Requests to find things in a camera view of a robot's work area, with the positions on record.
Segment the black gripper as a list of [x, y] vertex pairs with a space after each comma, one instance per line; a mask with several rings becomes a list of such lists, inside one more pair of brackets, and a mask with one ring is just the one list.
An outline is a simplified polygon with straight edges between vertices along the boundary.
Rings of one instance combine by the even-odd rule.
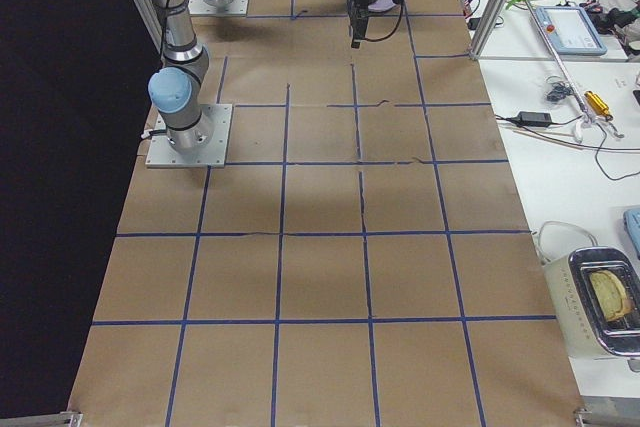
[[369, 5], [374, 0], [348, 0], [348, 13], [352, 29], [352, 48], [359, 48], [366, 36], [369, 17]]

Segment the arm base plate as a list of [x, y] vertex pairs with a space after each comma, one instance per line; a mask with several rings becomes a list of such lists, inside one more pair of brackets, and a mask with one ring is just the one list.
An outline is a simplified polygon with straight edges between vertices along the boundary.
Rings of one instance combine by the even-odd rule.
[[192, 17], [244, 17], [249, 0], [189, 0]]
[[226, 163], [232, 104], [200, 104], [199, 122], [191, 129], [168, 129], [156, 114], [148, 137], [145, 164], [149, 168], [223, 168]]

